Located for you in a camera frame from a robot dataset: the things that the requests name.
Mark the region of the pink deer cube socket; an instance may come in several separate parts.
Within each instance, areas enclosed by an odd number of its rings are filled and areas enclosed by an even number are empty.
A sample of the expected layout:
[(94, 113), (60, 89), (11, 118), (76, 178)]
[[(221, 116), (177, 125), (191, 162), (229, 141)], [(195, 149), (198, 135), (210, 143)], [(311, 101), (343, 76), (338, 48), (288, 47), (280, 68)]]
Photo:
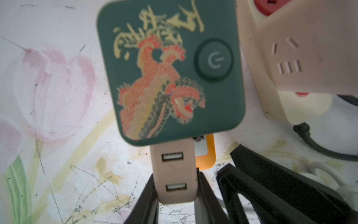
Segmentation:
[(357, 1), (290, 1), (264, 19), (258, 39), (276, 88), (358, 93)]

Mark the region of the orange power strip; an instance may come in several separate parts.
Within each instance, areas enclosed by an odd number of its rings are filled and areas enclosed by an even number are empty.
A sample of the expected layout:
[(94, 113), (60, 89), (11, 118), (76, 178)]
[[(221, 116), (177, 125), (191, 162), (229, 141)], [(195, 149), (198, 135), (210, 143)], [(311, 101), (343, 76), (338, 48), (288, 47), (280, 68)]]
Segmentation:
[(194, 137), (193, 139), (196, 167), (200, 171), (212, 168), (216, 163), (214, 135), (202, 135)]

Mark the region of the cream power strip red sockets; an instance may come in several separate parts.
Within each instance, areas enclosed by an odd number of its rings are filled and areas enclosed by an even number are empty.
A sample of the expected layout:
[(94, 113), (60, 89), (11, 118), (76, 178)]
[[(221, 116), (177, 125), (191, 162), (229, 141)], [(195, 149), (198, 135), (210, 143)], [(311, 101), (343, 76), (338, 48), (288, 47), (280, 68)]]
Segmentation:
[(276, 89), (258, 44), (257, 30), (266, 18), (253, 1), (237, 1), (236, 15), (240, 45), (265, 116), (299, 125), (324, 114), (332, 105), (331, 94), (294, 93)]

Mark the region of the pink dual USB charger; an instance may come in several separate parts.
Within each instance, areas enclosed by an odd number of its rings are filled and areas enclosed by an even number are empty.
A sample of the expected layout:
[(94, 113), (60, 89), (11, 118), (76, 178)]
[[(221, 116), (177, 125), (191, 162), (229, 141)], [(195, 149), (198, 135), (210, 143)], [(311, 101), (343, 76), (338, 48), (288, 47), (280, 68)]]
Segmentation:
[(160, 203), (188, 203), (197, 198), (198, 177), (192, 138), (151, 145), (150, 155)]

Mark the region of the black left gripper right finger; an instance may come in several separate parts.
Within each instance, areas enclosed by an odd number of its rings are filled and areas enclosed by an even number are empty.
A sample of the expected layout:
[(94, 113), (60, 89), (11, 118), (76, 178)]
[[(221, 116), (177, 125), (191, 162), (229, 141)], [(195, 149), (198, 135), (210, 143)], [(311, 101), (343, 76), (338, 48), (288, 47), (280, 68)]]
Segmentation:
[(194, 201), (196, 224), (230, 224), (206, 177), (197, 168), (198, 191)]

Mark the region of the green dragon cube socket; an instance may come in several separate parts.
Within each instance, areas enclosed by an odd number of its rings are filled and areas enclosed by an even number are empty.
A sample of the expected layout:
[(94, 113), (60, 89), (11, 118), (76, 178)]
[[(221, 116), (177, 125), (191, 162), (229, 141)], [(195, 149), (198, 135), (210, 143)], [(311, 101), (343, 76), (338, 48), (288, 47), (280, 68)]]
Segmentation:
[(97, 29), (127, 143), (176, 141), (242, 122), (235, 1), (111, 1)]

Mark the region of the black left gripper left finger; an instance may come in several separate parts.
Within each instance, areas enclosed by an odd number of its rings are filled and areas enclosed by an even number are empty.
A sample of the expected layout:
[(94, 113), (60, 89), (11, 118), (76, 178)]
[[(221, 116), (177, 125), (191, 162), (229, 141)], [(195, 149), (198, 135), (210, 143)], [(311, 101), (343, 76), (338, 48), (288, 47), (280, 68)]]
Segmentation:
[(158, 212), (159, 201), (151, 175), (125, 224), (157, 224)]

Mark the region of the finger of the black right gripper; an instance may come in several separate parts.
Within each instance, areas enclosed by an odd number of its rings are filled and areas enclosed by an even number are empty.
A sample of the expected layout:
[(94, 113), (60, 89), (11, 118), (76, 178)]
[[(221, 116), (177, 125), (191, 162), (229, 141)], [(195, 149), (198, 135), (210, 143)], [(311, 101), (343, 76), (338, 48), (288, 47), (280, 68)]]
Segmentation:
[(356, 224), (358, 213), (334, 190), (239, 145), (235, 167), (305, 216), (304, 224)]
[(305, 216), (293, 206), (231, 164), (218, 171), (216, 179), (231, 224), (248, 223), (239, 194), (252, 203), (258, 216), (266, 224), (305, 223)]

